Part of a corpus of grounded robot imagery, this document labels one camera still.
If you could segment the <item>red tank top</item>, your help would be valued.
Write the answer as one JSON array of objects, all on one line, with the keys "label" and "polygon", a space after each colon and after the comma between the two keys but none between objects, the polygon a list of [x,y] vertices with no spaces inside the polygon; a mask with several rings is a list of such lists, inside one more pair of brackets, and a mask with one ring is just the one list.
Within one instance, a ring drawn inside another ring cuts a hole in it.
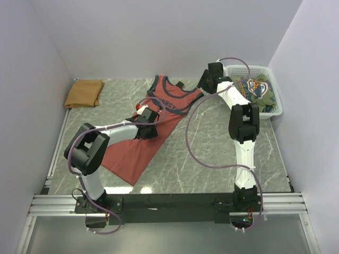
[{"label": "red tank top", "polygon": [[141,126],[141,134],[135,139],[108,146],[101,163],[132,186],[193,104],[203,97],[203,92],[198,88],[183,90],[167,76],[157,75],[146,97],[142,105],[157,112],[163,120],[157,125]]}]

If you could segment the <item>tan ribbed tank top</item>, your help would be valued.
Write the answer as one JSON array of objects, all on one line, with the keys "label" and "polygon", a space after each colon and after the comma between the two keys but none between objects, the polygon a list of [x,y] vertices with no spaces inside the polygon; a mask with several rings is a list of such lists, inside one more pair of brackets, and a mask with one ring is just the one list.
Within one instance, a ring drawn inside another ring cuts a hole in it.
[{"label": "tan ribbed tank top", "polygon": [[104,82],[98,80],[74,81],[66,101],[65,108],[96,107],[99,106],[99,98],[104,87]]}]

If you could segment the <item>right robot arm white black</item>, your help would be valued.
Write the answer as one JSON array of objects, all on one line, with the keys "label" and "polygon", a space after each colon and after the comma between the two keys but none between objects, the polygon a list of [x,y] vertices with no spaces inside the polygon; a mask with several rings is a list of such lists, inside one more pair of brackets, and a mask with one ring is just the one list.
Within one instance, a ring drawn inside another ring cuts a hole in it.
[{"label": "right robot arm white black", "polygon": [[233,207],[246,211],[259,201],[253,175],[254,147],[260,131],[259,108],[237,90],[229,77],[224,76],[220,62],[208,64],[198,87],[209,94],[218,94],[230,108],[228,132],[234,141],[237,164]]}]

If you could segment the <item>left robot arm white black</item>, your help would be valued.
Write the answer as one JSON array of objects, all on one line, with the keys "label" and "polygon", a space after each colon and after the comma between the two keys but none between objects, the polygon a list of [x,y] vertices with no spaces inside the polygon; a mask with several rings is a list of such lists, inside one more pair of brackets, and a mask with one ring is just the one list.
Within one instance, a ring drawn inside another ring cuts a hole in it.
[{"label": "left robot arm white black", "polygon": [[137,110],[135,116],[108,125],[93,126],[84,123],[64,151],[68,169],[81,184],[87,206],[98,213],[109,208],[106,191],[97,172],[108,146],[134,139],[150,139],[157,136],[159,113],[148,106]]}]

